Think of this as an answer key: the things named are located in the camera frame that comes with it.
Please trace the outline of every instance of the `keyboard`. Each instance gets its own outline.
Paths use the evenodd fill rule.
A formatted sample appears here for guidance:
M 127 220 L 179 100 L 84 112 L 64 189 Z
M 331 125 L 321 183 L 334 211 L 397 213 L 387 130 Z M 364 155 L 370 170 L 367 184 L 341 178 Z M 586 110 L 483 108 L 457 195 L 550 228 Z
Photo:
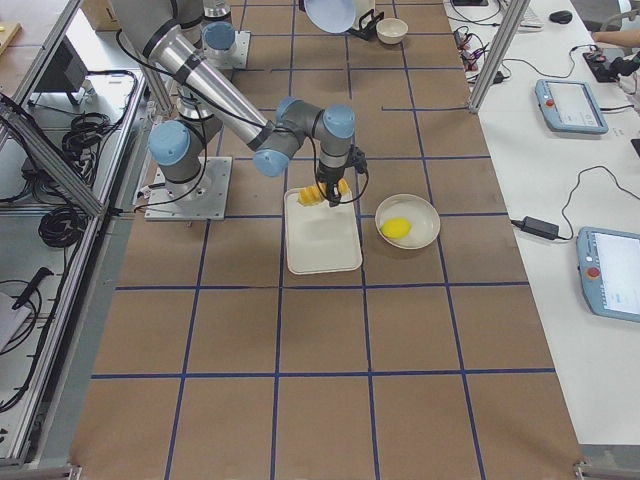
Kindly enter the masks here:
M 502 8 L 507 10 L 509 5 L 511 4 L 511 0 L 498 0 Z M 536 12 L 531 10 L 531 6 L 528 6 L 522 16 L 522 20 L 520 21 L 520 26 L 518 27 L 518 32 L 539 32 L 542 30 L 544 26 L 544 22 L 540 20 L 540 17 L 536 15 Z

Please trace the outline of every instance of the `power adapter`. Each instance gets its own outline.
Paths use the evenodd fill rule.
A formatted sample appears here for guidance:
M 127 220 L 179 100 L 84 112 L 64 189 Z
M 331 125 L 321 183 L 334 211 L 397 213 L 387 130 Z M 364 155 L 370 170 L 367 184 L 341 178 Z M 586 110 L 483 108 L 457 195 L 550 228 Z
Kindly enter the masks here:
M 523 232 L 546 238 L 547 240 L 555 240 L 558 238 L 558 231 L 560 230 L 558 225 L 533 217 L 524 217 L 522 220 L 511 220 L 511 224 Z

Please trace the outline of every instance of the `touchscreen display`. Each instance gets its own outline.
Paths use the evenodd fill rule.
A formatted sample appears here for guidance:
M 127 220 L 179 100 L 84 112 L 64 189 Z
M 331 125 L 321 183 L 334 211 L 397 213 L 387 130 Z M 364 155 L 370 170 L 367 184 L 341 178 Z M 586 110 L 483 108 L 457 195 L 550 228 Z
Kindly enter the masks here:
M 563 124 L 580 127 L 599 126 L 592 104 L 582 85 L 559 82 L 548 82 L 547 85 Z
M 640 314 L 640 240 L 594 233 L 604 308 Z

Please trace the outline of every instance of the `computer mouse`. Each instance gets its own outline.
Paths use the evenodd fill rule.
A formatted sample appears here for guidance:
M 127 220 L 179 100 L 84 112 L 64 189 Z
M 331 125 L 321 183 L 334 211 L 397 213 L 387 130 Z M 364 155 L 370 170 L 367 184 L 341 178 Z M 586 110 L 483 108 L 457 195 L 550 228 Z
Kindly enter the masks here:
M 562 25 L 569 23 L 571 19 L 573 19 L 573 13 L 571 13 L 569 10 L 560 10 L 549 15 L 549 20 L 554 23 L 560 23 Z

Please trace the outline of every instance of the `white bowl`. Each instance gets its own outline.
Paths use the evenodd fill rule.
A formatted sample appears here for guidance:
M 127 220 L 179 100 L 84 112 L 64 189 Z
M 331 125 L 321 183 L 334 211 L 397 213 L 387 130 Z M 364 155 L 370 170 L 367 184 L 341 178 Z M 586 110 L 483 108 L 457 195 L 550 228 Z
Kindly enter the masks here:
M 411 230 L 402 238 L 387 238 L 380 228 L 387 220 L 396 217 L 406 218 L 411 223 Z M 384 200 L 376 210 L 375 222 L 382 238 L 391 245 L 408 250 L 426 247 L 440 233 L 440 217 L 436 209 L 425 199 L 408 193 Z
M 382 43 L 395 45 L 404 40 L 409 31 L 409 25 L 399 18 L 385 18 L 376 24 L 376 32 Z

